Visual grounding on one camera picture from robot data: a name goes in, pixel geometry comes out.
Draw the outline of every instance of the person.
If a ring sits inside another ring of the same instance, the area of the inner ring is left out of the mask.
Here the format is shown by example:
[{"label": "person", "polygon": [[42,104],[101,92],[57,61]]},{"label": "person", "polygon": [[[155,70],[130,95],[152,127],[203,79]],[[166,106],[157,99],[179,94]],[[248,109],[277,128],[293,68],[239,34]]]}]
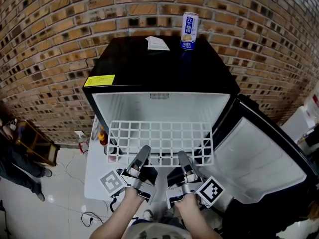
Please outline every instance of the person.
[{"label": "person", "polygon": [[183,229],[181,224],[180,226],[172,226],[147,221],[134,222],[135,225],[127,229],[127,226],[143,201],[144,198],[137,194],[136,189],[126,188],[125,196],[121,204],[111,217],[91,234],[90,239],[222,238],[207,224],[201,214],[197,204],[196,194],[186,194],[183,200],[175,202],[184,220],[185,229]]},{"label": "person", "polygon": [[11,143],[13,140],[13,131],[9,126],[4,125],[1,119],[0,127],[3,131],[3,134],[0,133],[2,149],[0,154],[0,177],[30,189],[31,192],[35,193],[37,197],[44,202],[45,198],[41,191],[41,184],[36,183],[19,168],[37,178],[43,176],[51,177],[51,170],[28,160],[23,150]]}]

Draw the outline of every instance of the yellow warning label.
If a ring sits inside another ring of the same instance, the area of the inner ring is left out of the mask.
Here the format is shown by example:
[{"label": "yellow warning label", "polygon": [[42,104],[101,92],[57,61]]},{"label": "yellow warning label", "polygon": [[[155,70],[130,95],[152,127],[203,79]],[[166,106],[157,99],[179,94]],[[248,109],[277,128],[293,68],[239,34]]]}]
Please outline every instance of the yellow warning label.
[{"label": "yellow warning label", "polygon": [[112,85],[114,77],[115,77],[115,74],[92,76],[86,80],[86,83],[84,84],[84,86],[91,87],[91,86]]}]

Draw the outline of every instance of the brick wall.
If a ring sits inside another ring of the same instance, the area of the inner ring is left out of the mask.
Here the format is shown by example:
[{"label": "brick wall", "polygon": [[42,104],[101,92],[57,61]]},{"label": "brick wall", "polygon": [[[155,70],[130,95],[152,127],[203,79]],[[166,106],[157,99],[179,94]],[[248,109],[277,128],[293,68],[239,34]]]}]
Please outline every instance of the brick wall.
[{"label": "brick wall", "polygon": [[74,130],[90,134],[81,87],[110,40],[179,35],[191,11],[242,93],[282,123],[318,78],[318,9],[319,0],[0,0],[0,99],[73,142]]}]

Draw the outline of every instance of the hand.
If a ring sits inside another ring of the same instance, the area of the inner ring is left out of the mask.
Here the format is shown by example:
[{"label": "hand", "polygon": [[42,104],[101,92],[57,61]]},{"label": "hand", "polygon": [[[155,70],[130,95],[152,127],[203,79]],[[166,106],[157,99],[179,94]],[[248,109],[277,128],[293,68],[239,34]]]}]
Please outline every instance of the hand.
[{"label": "hand", "polygon": [[13,131],[11,130],[10,127],[8,127],[7,125],[5,125],[3,127],[3,131],[5,132],[5,134],[7,135],[9,140],[13,140]]},{"label": "hand", "polygon": [[183,200],[175,202],[176,207],[181,212],[182,210],[191,210],[194,208],[198,208],[197,204],[197,194],[186,194]]},{"label": "hand", "polygon": [[144,201],[144,197],[138,195],[138,192],[135,188],[126,188],[125,189],[125,196],[124,200],[130,202],[131,204],[138,204],[141,205]]}]

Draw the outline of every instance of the jeans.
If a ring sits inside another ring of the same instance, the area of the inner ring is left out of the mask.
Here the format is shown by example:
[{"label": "jeans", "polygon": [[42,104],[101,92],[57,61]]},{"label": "jeans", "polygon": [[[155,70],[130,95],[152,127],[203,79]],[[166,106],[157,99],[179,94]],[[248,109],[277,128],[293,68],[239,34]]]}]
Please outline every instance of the jeans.
[{"label": "jeans", "polygon": [[[136,225],[136,224],[139,224],[139,223],[152,223],[152,221],[147,221],[147,220],[144,220],[144,219],[138,219],[138,220],[136,220],[136,221],[134,221],[132,223],[132,226]],[[179,219],[177,217],[172,217],[172,218],[171,217],[162,217],[159,220],[159,223],[175,226],[175,227],[178,227],[180,229],[186,230],[186,228],[181,223],[179,223]]]},{"label": "jeans", "polygon": [[9,145],[0,155],[0,177],[28,188],[33,193],[41,193],[41,185],[37,184],[27,174],[14,165],[37,178],[43,177],[45,174],[45,169],[28,160],[18,146]]}]

